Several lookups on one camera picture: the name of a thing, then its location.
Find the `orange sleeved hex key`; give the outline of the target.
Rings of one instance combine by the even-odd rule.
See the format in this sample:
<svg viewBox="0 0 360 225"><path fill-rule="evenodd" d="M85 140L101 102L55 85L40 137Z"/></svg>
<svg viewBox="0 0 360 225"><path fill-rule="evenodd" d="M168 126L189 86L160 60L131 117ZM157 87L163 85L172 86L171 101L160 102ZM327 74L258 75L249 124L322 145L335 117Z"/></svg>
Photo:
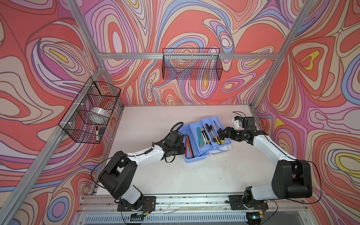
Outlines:
<svg viewBox="0 0 360 225"><path fill-rule="evenodd" d="M193 153L192 146L191 146L191 142L190 142L190 138L189 138L188 135L187 135L187 144L188 144L190 156L191 156L191 158L194 158L194 153Z"/></svg>

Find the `large screwdriver black yellow handle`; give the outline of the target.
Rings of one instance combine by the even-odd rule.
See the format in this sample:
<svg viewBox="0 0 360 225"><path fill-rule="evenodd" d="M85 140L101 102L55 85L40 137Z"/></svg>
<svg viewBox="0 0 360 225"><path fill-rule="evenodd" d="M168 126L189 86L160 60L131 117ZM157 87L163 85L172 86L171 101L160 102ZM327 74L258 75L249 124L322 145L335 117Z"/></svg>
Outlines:
<svg viewBox="0 0 360 225"><path fill-rule="evenodd" d="M214 124L215 124L216 129L217 129L217 134L218 134L218 136L219 136L219 138L220 138L221 143L224 143L224 142L225 142L225 138L224 138L224 136L223 136L222 129L218 126L218 124L217 124L215 121L213 121L213 122L214 122Z"/></svg>

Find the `teal utility knife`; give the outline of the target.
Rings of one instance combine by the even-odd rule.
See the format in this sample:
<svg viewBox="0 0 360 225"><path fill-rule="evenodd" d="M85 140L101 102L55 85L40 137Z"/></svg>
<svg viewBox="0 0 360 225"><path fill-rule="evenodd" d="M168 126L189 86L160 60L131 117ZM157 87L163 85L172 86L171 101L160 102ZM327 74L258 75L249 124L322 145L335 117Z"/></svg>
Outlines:
<svg viewBox="0 0 360 225"><path fill-rule="evenodd" d="M204 140L203 140L202 131L201 131L201 129L199 127L197 127L196 130L197 130L199 147L202 148L202 147L204 147Z"/></svg>

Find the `white pink tool box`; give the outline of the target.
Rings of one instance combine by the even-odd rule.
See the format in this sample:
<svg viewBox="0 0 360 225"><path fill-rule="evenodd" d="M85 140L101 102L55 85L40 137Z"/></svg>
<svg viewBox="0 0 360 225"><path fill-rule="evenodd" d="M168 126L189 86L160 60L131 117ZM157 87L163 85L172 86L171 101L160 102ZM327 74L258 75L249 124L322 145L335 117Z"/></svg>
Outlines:
<svg viewBox="0 0 360 225"><path fill-rule="evenodd" d="M217 116L183 125L179 132L184 135L185 162L192 163L209 155L229 152L232 141L219 135L223 130L224 126Z"/></svg>

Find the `yellow black utility knife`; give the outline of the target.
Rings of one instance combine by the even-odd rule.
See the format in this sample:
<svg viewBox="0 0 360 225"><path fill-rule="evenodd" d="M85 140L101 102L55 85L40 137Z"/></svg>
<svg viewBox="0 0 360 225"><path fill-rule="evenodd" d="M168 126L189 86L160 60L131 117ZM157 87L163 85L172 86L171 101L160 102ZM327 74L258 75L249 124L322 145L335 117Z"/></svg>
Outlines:
<svg viewBox="0 0 360 225"><path fill-rule="evenodd" d="M206 143L206 144L211 144L210 139L209 139L209 137L207 136L207 133L206 133L204 127L202 128L202 135L203 135L203 138L204 138L204 140L205 140L205 143Z"/></svg>

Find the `red sleeved hex key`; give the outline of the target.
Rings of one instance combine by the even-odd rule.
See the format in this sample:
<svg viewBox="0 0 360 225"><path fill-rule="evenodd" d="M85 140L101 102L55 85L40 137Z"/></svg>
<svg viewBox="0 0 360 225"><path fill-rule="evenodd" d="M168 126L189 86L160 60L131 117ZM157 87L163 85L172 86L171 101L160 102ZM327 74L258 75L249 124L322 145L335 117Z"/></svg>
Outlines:
<svg viewBox="0 0 360 225"><path fill-rule="evenodd" d="M185 158L187 159L188 158L188 136L187 135L185 136L184 145L185 145Z"/></svg>

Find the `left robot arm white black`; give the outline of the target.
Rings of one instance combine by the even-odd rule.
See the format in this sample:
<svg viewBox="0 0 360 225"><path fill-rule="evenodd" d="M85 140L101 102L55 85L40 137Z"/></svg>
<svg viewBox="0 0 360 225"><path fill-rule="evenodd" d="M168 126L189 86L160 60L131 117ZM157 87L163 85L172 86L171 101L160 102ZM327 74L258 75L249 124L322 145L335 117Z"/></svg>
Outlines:
<svg viewBox="0 0 360 225"><path fill-rule="evenodd" d="M98 174L97 182L115 200L125 200L136 207L143 204L142 192L132 185L137 168L163 160L172 163L176 156L184 155L184 135L179 131L183 125L183 122L176 123L163 139L153 142L147 149L134 153L116 152L105 160L106 165Z"/></svg>

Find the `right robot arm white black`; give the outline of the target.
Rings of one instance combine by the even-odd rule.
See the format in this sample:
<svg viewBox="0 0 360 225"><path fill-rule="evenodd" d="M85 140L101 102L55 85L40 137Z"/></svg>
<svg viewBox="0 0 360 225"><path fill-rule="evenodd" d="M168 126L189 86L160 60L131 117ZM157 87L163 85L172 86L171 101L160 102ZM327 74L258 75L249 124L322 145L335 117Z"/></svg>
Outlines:
<svg viewBox="0 0 360 225"><path fill-rule="evenodd" d="M312 197L310 163L282 150L265 131L256 127L253 117L236 116L233 127L226 127L221 133L225 138L256 147L275 167L270 182L246 188L244 201Z"/></svg>

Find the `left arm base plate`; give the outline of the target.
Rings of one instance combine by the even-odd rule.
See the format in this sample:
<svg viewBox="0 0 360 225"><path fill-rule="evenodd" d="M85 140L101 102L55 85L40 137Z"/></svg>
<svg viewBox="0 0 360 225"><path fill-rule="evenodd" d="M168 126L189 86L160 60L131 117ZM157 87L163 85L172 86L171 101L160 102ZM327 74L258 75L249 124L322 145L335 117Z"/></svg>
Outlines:
<svg viewBox="0 0 360 225"><path fill-rule="evenodd" d="M152 212L156 208L156 197L155 196L140 196L140 198L131 204L125 199L121 199L118 203L118 212Z"/></svg>

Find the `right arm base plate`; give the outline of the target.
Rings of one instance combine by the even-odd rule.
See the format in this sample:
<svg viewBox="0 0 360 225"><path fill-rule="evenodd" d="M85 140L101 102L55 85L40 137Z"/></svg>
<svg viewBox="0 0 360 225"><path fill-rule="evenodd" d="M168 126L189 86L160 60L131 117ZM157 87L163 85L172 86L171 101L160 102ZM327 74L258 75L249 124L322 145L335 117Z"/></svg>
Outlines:
<svg viewBox="0 0 360 225"><path fill-rule="evenodd" d="M226 203L230 204L231 210L266 211L269 209L265 200L253 200L244 195L229 195Z"/></svg>

